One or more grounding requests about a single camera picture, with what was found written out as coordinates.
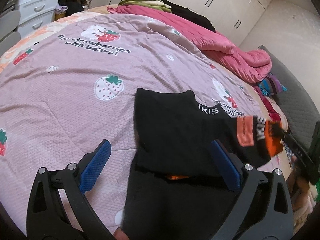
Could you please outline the black sweater with orange patches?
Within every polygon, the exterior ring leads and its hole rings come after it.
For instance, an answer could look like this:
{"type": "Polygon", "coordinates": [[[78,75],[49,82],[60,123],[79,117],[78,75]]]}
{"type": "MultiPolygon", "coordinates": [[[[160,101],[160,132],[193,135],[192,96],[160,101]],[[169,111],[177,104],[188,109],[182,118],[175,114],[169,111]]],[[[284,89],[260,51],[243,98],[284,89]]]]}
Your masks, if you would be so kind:
{"type": "Polygon", "coordinates": [[[129,239],[209,239],[217,232],[237,194],[213,162],[212,141],[256,168],[283,150],[268,133],[272,121],[232,118],[220,105],[199,104],[191,90],[140,88],[134,118],[138,146],[123,220],[129,239]]]}

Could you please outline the red cloth at bedside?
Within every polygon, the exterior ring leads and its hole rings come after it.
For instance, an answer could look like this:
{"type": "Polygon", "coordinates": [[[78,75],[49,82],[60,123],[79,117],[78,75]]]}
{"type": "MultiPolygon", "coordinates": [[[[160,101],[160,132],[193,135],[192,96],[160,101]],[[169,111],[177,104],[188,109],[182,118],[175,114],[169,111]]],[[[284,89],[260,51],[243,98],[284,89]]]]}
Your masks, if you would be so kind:
{"type": "Polygon", "coordinates": [[[258,86],[253,86],[253,89],[257,92],[257,94],[259,95],[261,101],[263,102],[264,106],[266,107],[269,117],[271,118],[272,121],[281,121],[280,115],[278,114],[278,112],[276,112],[276,110],[272,107],[271,103],[269,102],[269,100],[267,99],[267,97],[265,97],[260,88],[258,86]]]}

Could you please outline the grey padded headboard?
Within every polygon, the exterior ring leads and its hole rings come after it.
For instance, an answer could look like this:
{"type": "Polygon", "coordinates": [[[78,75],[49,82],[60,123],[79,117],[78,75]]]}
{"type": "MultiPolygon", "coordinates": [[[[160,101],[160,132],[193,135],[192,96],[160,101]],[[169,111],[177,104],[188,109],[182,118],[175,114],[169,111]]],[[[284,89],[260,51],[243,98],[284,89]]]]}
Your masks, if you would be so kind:
{"type": "Polygon", "coordinates": [[[319,111],[310,95],[285,64],[265,46],[260,45],[258,48],[269,54],[272,61],[271,74],[287,89],[273,98],[285,114],[293,137],[307,151],[312,142],[316,122],[319,121],[319,111]]]}

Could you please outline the colourful striped cloth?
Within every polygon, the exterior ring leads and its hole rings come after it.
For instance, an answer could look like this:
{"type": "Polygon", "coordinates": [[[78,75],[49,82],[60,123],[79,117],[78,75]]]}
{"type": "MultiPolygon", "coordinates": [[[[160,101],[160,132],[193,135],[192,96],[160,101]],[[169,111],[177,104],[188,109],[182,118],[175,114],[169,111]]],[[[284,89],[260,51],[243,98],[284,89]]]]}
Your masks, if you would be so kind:
{"type": "Polygon", "coordinates": [[[287,91],[287,88],[280,83],[275,75],[271,73],[258,83],[258,87],[260,88],[263,96],[273,96],[287,91]]]}

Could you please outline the pink folded blanket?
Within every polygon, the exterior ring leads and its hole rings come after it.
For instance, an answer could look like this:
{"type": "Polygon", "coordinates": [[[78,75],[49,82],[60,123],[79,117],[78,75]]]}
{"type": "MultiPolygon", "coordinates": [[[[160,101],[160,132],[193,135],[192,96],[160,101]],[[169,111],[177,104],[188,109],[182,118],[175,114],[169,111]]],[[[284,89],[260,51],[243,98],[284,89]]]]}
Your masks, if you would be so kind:
{"type": "Polygon", "coordinates": [[[264,50],[242,51],[222,34],[210,31],[172,13],[140,5],[119,5],[115,8],[108,6],[107,11],[115,14],[148,16],[174,27],[204,55],[247,83],[258,83],[271,71],[272,61],[264,50]]]}

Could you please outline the pink strawberry print quilt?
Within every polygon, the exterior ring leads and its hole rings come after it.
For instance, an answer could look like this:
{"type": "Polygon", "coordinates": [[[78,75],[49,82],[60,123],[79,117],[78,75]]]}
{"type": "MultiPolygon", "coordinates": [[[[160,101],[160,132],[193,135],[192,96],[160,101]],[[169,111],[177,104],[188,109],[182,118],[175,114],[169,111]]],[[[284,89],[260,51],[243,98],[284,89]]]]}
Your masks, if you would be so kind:
{"type": "Polygon", "coordinates": [[[63,168],[103,139],[111,157],[86,196],[109,230],[120,226],[138,88],[269,116],[253,87],[159,20],[82,12],[48,24],[1,57],[1,203],[21,231],[37,170],[63,168]]]}

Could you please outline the black garment on bed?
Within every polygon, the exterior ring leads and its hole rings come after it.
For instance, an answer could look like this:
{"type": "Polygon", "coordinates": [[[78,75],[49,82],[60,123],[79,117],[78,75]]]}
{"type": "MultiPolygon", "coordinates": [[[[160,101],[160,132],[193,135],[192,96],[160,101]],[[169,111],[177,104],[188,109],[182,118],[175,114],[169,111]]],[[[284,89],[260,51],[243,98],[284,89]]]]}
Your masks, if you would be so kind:
{"type": "Polygon", "coordinates": [[[202,15],[199,15],[196,12],[191,11],[188,8],[185,8],[183,6],[180,6],[178,4],[171,3],[168,0],[160,0],[164,4],[170,6],[171,13],[177,16],[180,16],[181,18],[184,18],[186,20],[189,20],[190,22],[193,22],[199,26],[202,26],[210,31],[216,32],[215,27],[212,25],[212,23],[205,18],[202,15]]]}

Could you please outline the green garment on bed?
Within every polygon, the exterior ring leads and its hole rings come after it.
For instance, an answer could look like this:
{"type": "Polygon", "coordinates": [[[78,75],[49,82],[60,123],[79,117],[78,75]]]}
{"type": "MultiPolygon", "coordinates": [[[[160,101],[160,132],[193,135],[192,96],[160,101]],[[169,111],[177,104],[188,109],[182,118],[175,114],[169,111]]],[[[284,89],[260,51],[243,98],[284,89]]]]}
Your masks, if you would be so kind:
{"type": "Polygon", "coordinates": [[[118,5],[139,5],[171,13],[171,6],[165,4],[161,0],[124,0],[118,5]]]}

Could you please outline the grey chair back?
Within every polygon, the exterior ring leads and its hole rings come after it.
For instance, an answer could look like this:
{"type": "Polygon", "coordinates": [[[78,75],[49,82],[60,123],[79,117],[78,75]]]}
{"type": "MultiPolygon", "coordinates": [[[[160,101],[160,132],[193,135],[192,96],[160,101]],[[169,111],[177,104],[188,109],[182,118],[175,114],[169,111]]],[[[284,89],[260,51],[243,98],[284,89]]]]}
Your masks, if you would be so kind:
{"type": "Polygon", "coordinates": [[[1,16],[1,56],[21,40],[21,35],[17,31],[20,18],[21,13],[18,10],[10,11],[1,16]]]}

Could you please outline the white drawer cabinet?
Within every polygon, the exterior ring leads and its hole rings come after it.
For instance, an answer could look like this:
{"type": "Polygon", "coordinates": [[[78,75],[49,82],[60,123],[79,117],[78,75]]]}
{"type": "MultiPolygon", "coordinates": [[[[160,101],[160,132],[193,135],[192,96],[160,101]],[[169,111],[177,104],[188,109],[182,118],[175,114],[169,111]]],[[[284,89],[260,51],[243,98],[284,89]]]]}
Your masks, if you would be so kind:
{"type": "Polygon", "coordinates": [[[53,22],[57,4],[58,0],[17,0],[16,9],[21,15],[17,31],[21,37],[53,22]]]}

